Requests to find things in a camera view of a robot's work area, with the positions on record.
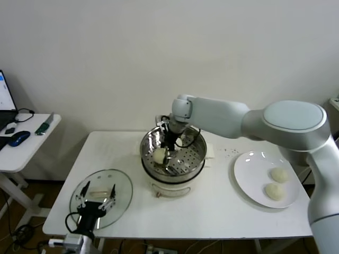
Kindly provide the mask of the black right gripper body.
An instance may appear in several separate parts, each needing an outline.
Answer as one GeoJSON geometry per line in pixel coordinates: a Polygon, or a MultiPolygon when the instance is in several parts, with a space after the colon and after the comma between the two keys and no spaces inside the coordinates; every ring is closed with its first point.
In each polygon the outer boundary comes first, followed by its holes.
{"type": "Polygon", "coordinates": [[[177,121],[169,121],[167,128],[168,130],[165,133],[165,146],[169,151],[174,151],[176,140],[186,129],[186,124],[177,121]]]}

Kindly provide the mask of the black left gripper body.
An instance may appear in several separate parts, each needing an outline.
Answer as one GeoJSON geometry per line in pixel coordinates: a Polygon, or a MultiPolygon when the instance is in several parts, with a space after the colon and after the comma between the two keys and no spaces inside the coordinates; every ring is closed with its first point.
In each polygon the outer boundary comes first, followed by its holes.
{"type": "Polygon", "coordinates": [[[77,233],[92,233],[96,227],[97,220],[106,215],[106,211],[99,208],[102,203],[86,201],[85,207],[79,205],[77,212],[81,219],[77,226],[77,233]]]}

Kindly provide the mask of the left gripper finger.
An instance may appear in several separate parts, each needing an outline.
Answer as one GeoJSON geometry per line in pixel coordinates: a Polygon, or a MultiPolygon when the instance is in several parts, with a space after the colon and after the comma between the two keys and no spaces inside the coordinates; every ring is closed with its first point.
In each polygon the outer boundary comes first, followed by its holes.
{"type": "Polygon", "coordinates": [[[86,185],[82,188],[81,192],[79,195],[76,195],[76,200],[78,201],[78,204],[77,204],[77,209],[80,209],[80,208],[85,208],[86,207],[86,199],[85,199],[85,196],[86,196],[86,193],[88,191],[88,188],[90,186],[90,181],[88,181],[86,183],[86,185]]]}
{"type": "Polygon", "coordinates": [[[112,187],[109,198],[100,205],[100,210],[108,212],[115,205],[115,184],[112,187]]]}

